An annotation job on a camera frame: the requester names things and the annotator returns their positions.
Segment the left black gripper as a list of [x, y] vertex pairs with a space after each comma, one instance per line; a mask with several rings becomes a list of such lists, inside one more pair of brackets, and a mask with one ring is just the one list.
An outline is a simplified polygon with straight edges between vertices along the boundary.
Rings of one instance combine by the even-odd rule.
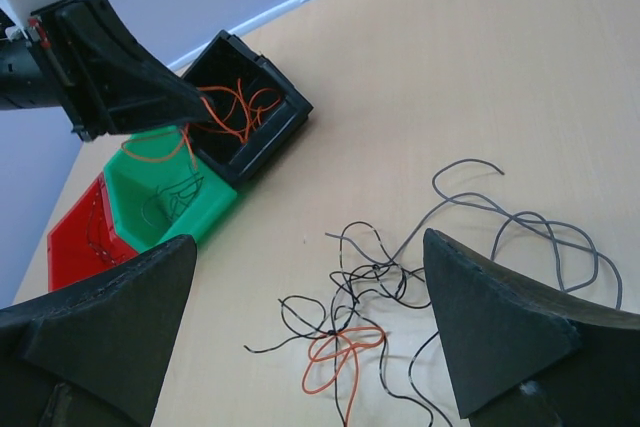
[[109, 0], [32, 12], [29, 43], [2, 16], [0, 91], [2, 111], [61, 105], [85, 142], [209, 118], [202, 93], [143, 47]]

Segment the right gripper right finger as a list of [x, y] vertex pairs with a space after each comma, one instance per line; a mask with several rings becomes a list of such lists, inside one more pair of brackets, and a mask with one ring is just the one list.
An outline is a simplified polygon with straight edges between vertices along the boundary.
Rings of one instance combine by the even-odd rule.
[[423, 237], [427, 289], [461, 418], [473, 426], [636, 426], [639, 317]]

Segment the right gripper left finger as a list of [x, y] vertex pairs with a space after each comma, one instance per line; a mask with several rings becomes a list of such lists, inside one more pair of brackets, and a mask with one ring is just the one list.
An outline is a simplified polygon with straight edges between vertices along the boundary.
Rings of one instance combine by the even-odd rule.
[[2, 309], [2, 425], [150, 425], [196, 260], [194, 239], [179, 235]]

